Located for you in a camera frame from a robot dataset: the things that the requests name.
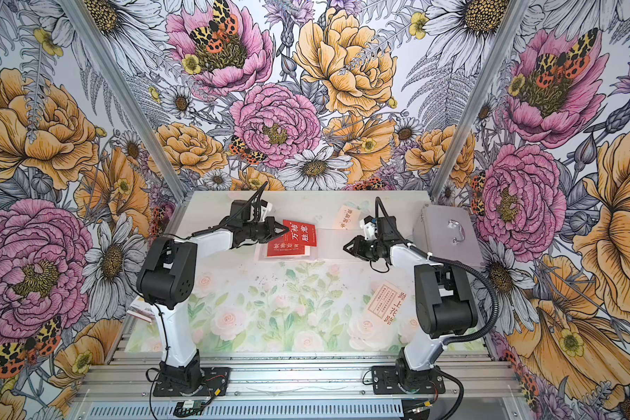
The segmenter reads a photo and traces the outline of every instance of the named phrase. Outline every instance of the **red envelope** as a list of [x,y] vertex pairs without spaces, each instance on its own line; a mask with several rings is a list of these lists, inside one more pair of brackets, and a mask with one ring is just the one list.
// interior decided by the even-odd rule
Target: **red envelope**
[[292,222],[291,220],[283,220],[282,224],[289,228],[289,232],[284,236],[286,243],[307,245],[309,247],[317,246],[314,224]]
[[293,243],[286,243],[285,237],[280,237],[269,242],[268,250],[266,252],[267,257],[279,257],[279,256],[302,256],[306,254],[305,245],[296,245]]

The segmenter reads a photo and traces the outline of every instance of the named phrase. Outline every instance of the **metal vent grille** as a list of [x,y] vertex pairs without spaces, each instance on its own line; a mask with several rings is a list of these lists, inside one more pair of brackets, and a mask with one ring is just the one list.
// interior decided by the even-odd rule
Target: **metal vent grille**
[[[158,419],[175,419],[175,402],[152,402]],[[396,419],[403,417],[401,400],[219,401],[190,419]],[[147,402],[94,402],[86,420],[152,420]]]

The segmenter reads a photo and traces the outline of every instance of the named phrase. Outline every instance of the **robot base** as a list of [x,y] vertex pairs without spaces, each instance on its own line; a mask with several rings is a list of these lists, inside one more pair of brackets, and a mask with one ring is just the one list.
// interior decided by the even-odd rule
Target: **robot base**
[[414,378],[409,382],[410,388],[399,385],[399,375],[396,366],[373,366],[371,375],[373,378],[373,393],[375,395],[389,394],[443,394],[445,392],[445,384],[443,378],[440,378],[434,370],[415,372],[419,374],[419,378]]
[[201,367],[198,350],[186,366],[173,367],[159,363],[159,376],[154,384],[155,397],[217,397],[226,395],[230,368]]

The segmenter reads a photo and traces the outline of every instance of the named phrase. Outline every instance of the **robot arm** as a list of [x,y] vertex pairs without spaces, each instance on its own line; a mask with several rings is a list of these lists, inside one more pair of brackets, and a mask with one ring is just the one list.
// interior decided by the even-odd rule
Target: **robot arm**
[[[378,207],[384,217],[378,217]],[[400,350],[395,373],[396,382],[405,392],[418,390],[431,382],[431,370],[448,342],[475,340],[492,329],[498,304],[493,302],[493,311],[484,328],[463,335],[478,323],[467,272],[478,278],[482,275],[458,261],[440,259],[413,246],[401,236],[396,218],[386,214],[379,198],[376,198],[376,217],[365,218],[361,225],[364,235],[347,243],[344,251],[370,263],[384,259],[388,267],[400,267],[414,276],[416,313],[422,331]]]
[[267,216],[271,205],[261,200],[265,183],[249,200],[236,200],[230,215],[217,225],[183,239],[157,237],[147,253],[136,286],[159,326],[163,352],[159,384],[177,394],[192,394],[202,385],[200,357],[191,339],[189,296],[196,261],[242,245],[268,243],[289,229]]

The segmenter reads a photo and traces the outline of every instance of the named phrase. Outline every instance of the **box handle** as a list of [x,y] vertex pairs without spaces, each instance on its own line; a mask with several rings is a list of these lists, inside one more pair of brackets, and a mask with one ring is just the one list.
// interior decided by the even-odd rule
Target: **box handle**
[[466,238],[465,234],[464,234],[464,228],[462,227],[462,225],[460,224],[460,222],[458,222],[457,220],[448,220],[448,227],[451,229],[457,229],[458,232],[460,233],[461,239],[458,239],[457,237],[453,238],[453,244],[457,245],[460,242],[464,242],[464,239]]

